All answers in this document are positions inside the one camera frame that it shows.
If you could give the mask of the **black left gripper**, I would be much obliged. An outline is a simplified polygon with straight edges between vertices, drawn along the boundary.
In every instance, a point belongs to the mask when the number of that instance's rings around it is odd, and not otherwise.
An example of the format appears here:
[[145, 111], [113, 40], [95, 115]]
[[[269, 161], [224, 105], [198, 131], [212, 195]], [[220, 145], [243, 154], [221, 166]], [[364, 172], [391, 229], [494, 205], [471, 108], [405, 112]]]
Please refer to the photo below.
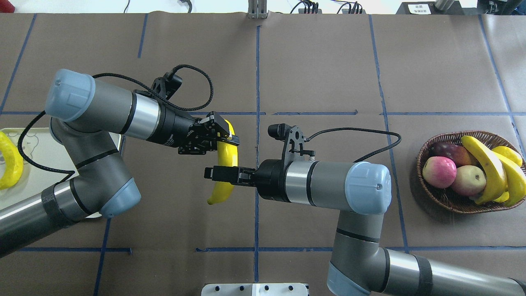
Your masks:
[[238, 136], [220, 115], [210, 112], [196, 118], [183, 111], [161, 111], [158, 121], [158, 144], [178, 148], [178, 154], [204, 155], [218, 150], [217, 143], [239, 146]]

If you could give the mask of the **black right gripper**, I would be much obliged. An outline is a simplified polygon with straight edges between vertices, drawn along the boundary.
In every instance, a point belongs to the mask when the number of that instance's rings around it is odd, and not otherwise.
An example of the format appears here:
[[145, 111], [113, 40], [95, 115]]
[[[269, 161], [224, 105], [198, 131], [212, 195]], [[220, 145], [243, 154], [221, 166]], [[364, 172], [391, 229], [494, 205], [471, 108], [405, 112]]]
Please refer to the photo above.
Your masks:
[[239, 185], [256, 187], [258, 194], [265, 200], [289, 203], [286, 188], [286, 170], [284, 160], [265, 160], [257, 168], [213, 166], [206, 167], [204, 178], [217, 182], [238, 182], [240, 173], [248, 177], [241, 177]]

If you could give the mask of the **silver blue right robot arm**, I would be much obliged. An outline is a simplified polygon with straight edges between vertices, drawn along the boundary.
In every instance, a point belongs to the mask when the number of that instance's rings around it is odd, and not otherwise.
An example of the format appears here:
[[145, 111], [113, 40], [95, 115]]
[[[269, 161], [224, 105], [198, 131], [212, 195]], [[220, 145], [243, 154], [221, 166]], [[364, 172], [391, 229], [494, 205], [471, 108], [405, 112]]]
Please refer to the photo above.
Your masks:
[[368, 162], [265, 160], [207, 167], [205, 178], [256, 187], [266, 200], [339, 211], [327, 287], [337, 296], [524, 296], [525, 283], [380, 247], [391, 203], [388, 168]]

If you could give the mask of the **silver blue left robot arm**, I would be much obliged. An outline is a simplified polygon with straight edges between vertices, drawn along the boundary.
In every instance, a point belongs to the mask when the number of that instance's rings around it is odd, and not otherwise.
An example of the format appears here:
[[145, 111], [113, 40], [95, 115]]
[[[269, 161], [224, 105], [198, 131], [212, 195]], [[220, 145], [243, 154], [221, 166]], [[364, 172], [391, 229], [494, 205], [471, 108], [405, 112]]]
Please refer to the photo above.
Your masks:
[[226, 120], [215, 112], [204, 118], [169, 100], [180, 88], [178, 65], [144, 91], [129, 91], [68, 69], [56, 72], [45, 113], [50, 130], [67, 150], [77, 176], [51, 185], [1, 210], [4, 257], [93, 213], [112, 218], [134, 207], [141, 194], [110, 134], [135, 137], [204, 155], [219, 142], [239, 145]]

